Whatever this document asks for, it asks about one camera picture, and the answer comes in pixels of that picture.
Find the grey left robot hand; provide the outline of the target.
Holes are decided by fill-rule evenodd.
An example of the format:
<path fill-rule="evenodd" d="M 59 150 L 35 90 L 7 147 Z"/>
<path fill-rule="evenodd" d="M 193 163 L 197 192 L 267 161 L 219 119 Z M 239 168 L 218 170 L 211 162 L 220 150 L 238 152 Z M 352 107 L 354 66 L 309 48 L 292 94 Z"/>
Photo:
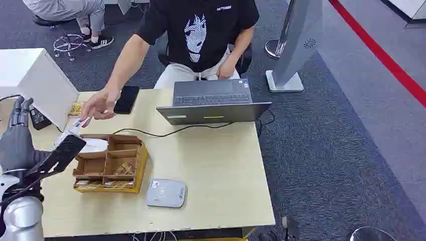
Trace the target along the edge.
<path fill-rule="evenodd" d="M 50 155 L 49 151 L 35 150 L 29 130 L 29 107 L 33 99 L 19 96 L 15 101 L 8 127 L 1 137 L 1 168 L 4 172 L 31 169 Z"/>

